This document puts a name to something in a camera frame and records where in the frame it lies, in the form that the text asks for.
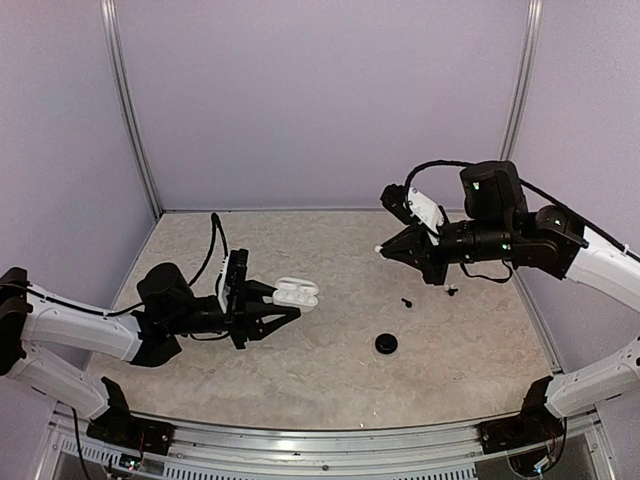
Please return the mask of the white earbud charging case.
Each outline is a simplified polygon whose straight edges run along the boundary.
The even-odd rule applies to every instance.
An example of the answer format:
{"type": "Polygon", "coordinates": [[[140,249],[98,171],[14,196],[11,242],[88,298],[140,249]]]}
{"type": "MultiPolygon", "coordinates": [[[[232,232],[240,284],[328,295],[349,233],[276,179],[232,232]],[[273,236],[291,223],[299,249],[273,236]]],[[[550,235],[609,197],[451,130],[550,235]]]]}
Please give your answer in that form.
{"type": "Polygon", "coordinates": [[[298,308],[302,313],[307,313],[318,306],[319,291],[319,287],[311,281],[282,277],[275,282],[272,300],[275,305],[298,308]]]}

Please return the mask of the white earbud with black tip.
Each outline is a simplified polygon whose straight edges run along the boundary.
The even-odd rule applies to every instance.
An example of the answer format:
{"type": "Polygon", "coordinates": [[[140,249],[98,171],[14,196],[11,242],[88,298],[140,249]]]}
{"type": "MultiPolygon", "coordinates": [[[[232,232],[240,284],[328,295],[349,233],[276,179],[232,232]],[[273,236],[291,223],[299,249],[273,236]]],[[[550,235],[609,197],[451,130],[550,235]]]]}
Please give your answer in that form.
{"type": "Polygon", "coordinates": [[[455,285],[445,285],[444,289],[449,296],[454,296],[459,291],[455,285]]]}

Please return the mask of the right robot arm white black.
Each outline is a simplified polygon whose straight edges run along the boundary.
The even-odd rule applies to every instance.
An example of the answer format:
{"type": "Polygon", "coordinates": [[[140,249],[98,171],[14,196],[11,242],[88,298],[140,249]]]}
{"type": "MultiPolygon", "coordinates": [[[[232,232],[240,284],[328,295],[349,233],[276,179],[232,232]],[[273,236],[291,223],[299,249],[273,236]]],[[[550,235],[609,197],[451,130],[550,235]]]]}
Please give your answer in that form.
{"type": "Polygon", "coordinates": [[[509,273],[538,269],[639,308],[639,256],[583,216],[520,178],[510,161],[444,159],[414,167],[403,184],[387,185],[382,206],[404,229],[377,246],[385,259],[442,286],[449,266],[498,261],[509,273]],[[418,173],[448,164],[460,170],[466,219],[452,222],[443,206],[417,190],[418,173]]]}

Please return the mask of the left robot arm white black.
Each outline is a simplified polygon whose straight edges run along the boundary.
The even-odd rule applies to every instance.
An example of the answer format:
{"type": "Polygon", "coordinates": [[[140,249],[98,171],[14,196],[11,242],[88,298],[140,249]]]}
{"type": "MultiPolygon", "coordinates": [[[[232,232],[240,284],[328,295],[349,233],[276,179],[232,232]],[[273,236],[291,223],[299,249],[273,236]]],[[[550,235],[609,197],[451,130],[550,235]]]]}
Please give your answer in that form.
{"type": "Polygon", "coordinates": [[[94,380],[45,349],[53,343],[154,368],[180,353],[179,337],[218,334],[238,349],[259,341],[313,310],[318,289],[282,278],[270,287],[229,271],[218,295],[197,297],[178,267],[163,263],[138,284],[140,307],[100,311],[38,291],[26,270],[13,267],[1,277],[1,373],[99,419],[102,430],[121,445],[140,434],[119,387],[94,380]]]}

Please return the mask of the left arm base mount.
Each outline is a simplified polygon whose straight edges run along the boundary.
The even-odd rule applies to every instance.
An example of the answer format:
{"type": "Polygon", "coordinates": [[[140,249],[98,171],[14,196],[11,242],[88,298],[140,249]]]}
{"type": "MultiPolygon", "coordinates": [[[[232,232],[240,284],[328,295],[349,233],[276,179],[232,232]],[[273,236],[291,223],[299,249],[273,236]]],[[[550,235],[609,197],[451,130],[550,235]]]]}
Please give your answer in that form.
{"type": "Polygon", "coordinates": [[[166,456],[175,433],[168,422],[133,415],[108,415],[91,420],[87,428],[90,438],[119,447],[166,456]]]}

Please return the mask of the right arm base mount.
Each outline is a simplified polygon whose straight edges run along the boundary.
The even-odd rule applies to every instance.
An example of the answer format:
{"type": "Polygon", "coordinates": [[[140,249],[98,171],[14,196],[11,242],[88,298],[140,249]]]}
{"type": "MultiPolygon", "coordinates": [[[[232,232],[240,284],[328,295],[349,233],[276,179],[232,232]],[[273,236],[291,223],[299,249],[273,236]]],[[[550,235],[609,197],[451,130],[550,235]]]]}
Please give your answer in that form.
{"type": "Polygon", "coordinates": [[[551,417],[515,415],[481,422],[479,439],[484,454],[518,449],[562,436],[564,421],[551,417]]]}

